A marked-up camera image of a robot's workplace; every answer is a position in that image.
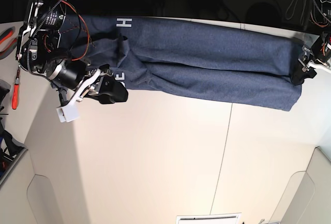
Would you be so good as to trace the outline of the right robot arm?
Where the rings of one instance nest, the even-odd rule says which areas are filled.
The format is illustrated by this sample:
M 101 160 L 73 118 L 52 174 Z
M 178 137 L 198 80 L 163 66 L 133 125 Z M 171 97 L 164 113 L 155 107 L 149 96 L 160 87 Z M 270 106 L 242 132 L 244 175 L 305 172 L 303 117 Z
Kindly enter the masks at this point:
M 69 47 L 60 47 L 68 11 L 78 18 L 78 32 Z M 67 91 L 79 100 L 90 98 L 100 104 L 126 102 L 128 92 L 115 80 L 109 65 L 88 70 L 84 61 L 92 40 L 87 23 L 68 0 L 29 0 L 19 30 L 16 59 L 19 68 L 46 79 L 58 91 L 60 105 L 69 104 Z

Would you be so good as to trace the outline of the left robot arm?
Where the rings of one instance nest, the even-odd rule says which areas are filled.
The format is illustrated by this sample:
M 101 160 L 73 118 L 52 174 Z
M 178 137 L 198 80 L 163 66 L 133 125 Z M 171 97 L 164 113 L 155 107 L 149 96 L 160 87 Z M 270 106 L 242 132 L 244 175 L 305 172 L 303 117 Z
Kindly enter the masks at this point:
M 330 73 L 330 0 L 311 0 L 310 21 L 322 29 L 322 33 L 310 46 L 303 46 L 303 53 L 294 64 L 291 82 L 301 85 L 317 75 L 316 70 Z

